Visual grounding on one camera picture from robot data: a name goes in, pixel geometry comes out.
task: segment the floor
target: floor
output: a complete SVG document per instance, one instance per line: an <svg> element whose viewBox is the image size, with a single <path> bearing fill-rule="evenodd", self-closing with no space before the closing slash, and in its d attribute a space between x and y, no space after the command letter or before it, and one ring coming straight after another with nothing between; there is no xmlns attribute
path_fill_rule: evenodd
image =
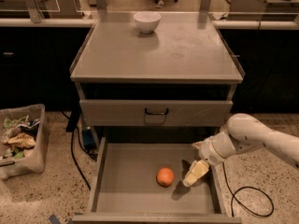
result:
<svg viewBox="0 0 299 224"><path fill-rule="evenodd" d="M82 2L85 9L92 10ZM222 0L213 0L211 9L227 9ZM157 9L149 0L109 0L110 10ZM198 10L199 0L179 0L177 4L165 1L161 10ZM50 127L50 139L46 167L42 174L27 174L0 181L0 223L68 223L75 214L87 210L89 189L73 161L71 152L72 133L65 128L68 112L46 112ZM252 114L269 127L299 136L299 114ZM79 147L77 133L74 136L74 155L92 183L95 161ZM256 217L234 201L235 217L245 224L297 224L299 220L299 172L265 149L230 157L225 161L227 179L232 191L244 186L253 186L269 195L274 204L270 217ZM230 194L222 166L216 167L221 188L221 197L228 216L231 216ZM237 197L246 206L260 214L271 210L268 200L259 192L244 189Z"/></svg>

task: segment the plastic bin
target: plastic bin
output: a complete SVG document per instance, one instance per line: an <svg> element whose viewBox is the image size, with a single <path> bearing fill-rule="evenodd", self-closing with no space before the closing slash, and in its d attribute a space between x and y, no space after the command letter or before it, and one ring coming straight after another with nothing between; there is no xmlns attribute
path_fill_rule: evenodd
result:
<svg viewBox="0 0 299 224"><path fill-rule="evenodd" d="M31 156L23 158L8 158L0 160L0 179L5 180L10 176L24 175L28 173L42 173L45 169L45 159L49 141L49 126L45 115L44 105L29 105L20 108L8 108L0 110L0 136L4 130L4 120L20 119L29 115L29 119L40 119L36 144ZM7 150L5 145L0 144L0 155Z"/></svg>

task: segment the white robotic arm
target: white robotic arm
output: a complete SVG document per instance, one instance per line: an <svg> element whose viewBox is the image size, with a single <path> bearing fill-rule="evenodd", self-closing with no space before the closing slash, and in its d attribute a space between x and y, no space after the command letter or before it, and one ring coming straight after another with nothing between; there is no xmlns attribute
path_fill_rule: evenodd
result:
<svg viewBox="0 0 299 224"><path fill-rule="evenodd" d="M268 149L290 165L299 167L299 138L274 131L246 114L231 116L223 131L192 145L198 150L199 161L194 161L186 174L183 180L186 187L190 187L207 173L209 165L217 165L234 154L261 147Z"/></svg>

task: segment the orange ball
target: orange ball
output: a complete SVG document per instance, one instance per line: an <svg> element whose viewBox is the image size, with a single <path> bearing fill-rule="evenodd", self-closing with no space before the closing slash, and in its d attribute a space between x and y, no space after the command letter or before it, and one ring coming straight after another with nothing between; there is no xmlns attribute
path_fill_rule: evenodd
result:
<svg viewBox="0 0 299 224"><path fill-rule="evenodd" d="M168 187L175 179L175 175L170 168L163 167L157 173L157 182L162 187Z"/></svg>

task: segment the white bowl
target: white bowl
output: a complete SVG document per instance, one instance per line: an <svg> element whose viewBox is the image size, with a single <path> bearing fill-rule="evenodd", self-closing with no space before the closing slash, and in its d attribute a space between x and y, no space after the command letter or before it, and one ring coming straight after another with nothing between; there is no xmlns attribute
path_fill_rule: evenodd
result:
<svg viewBox="0 0 299 224"><path fill-rule="evenodd" d="M161 15L158 12L141 11L134 15L134 20L137 28L142 33L152 33L159 25Z"/></svg>

